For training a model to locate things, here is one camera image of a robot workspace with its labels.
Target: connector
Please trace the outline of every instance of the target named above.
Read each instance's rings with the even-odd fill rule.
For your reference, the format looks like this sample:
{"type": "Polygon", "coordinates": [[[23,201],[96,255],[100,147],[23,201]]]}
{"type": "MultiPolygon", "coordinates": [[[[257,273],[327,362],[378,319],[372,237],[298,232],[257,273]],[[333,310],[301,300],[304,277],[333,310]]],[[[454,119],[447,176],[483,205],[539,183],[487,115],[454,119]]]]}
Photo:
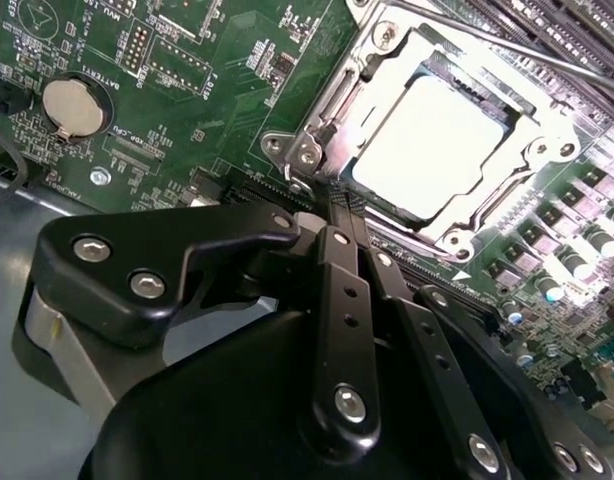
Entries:
{"type": "Polygon", "coordinates": [[[33,101],[31,90],[21,88],[0,78],[0,114],[15,115],[27,110],[33,101]]]}

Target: cpu socket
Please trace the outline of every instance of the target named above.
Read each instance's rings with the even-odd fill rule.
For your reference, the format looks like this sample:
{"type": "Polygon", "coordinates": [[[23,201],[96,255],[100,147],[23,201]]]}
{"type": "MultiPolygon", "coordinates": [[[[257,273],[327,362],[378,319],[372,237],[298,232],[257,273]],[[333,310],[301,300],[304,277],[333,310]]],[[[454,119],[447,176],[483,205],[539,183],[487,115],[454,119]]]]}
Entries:
{"type": "Polygon", "coordinates": [[[579,139],[563,105],[491,46],[406,2],[360,3],[348,0],[359,33],[301,128],[265,132],[261,147],[295,188],[342,180],[372,228],[467,262],[506,200],[576,158],[579,139]]]}

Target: silver screw head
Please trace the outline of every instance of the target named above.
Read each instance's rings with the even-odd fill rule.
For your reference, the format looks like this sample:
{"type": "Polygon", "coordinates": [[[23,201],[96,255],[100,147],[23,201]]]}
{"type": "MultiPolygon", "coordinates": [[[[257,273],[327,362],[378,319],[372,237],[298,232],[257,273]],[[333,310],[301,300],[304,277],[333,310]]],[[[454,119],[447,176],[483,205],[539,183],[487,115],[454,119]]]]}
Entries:
{"type": "Polygon", "coordinates": [[[602,462],[589,448],[584,445],[581,445],[580,453],[583,455],[583,458],[585,459],[585,462],[587,462],[587,465],[589,465],[596,473],[603,473],[605,471],[605,467],[603,466],[602,462]]]}
{"type": "Polygon", "coordinates": [[[358,392],[349,387],[340,387],[336,390],[334,403],[340,414],[348,422],[360,423],[367,416],[365,402],[358,392]]]}
{"type": "Polygon", "coordinates": [[[378,49],[387,51],[393,47],[397,35],[398,26],[394,22],[385,20],[374,27],[372,40],[378,49]]]}
{"type": "Polygon", "coordinates": [[[433,292],[431,294],[431,298],[433,298],[434,301],[441,307],[447,306],[447,299],[441,293],[433,292]]]}
{"type": "Polygon", "coordinates": [[[308,148],[301,150],[298,156],[300,161],[305,165],[313,165],[316,163],[316,159],[318,158],[318,154],[314,150],[308,148]]]}
{"type": "Polygon", "coordinates": [[[334,233],[334,238],[339,242],[342,243],[343,245],[347,245],[349,243],[349,239],[344,236],[342,233],[334,233]]]}
{"type": "Polygon", "coordinates": [[[571,453],[569,453],[565,447],[563,447],[562,445],[554,445],[554,452],[556,452],[556,457],[558,458],[558,461],[570,472],[577,472],[578,471],[578,464],[576,463],[576,460],[574,460],[574,457],[571,456],[571,453]]]}
{"type": "Polygon", "coordinates": [[[94,167],[89,174],[89,180],[97,187],[104,187],[111,183],[111,173],[103,167],[94,167]]]}
{"type": "Polygon", "coordinates": [[[99,238],[86,237],[74,243],[74,253],[85,262],[98,263],[109,258],[111,249],[99,238]]]}
{"type": "Polygon", "coordinates": [[[380,252],[378,255],[378,260],[380,260],[380,263],[382,263],[383,265],[385,265],[386,267],[391,267],[392,265],[392,261],[391,258],[389,258],[387,255],[385,255],[383,252],[380,252]]]}
{"type": "Polygon", "coordinates": [[[130,280],[132,291],[142,298],[154,299],[165,293],[165,282],[158,275],[148,272],[137,273],[130,280]]]}
{"type": "Polygon", "coordinates": [[[478,435],[471,434],[469,436],[469,449],[476,461],[487,470],[489,473],[496,473],[500,468],[500,461],[496,452],[489,444],[480,438],[478,435]]]}
{"type": "Polygon", "coordinates": [[[283,149],[283,144],[277,138],[268,138],[265,140],[265,149],[272,155],[278,155],[283,149]]]}

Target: black cable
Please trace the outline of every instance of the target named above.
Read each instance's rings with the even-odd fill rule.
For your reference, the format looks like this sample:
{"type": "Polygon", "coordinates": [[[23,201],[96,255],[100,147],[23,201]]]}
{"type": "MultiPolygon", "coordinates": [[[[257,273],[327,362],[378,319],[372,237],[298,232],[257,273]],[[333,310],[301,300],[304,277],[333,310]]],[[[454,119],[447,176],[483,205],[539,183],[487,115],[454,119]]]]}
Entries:
{"type": "Polygon", "coordinates": [[[0,204],[14,195],[20,187],[22,187],[29,177],[29,168],[27,162],[22,157],[16,146],[0,134],[0,147],[9,154],[11,159],[16,164],[16,178],[0,192],[0,204]]]}

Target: motherboard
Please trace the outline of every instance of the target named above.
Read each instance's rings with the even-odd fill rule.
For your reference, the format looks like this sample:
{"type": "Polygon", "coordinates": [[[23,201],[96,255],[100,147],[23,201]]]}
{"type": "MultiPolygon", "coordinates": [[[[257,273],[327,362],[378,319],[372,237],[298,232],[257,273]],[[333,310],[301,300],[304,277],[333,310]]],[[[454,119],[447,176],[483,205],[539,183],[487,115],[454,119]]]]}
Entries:
{"type": "MultiPolygon", "coordinates": [[[[3,0],[0,79],[34,100],[0,132],[102,212],[235,178],[309,209],[295,147],[303,178],[367,202],[377,246],[499,312],[545,393],[573,389],[614,428],[614,93],[380,3],[3,0]]],[[[614,0],[416,4],[614,79],[614,0]]]]}

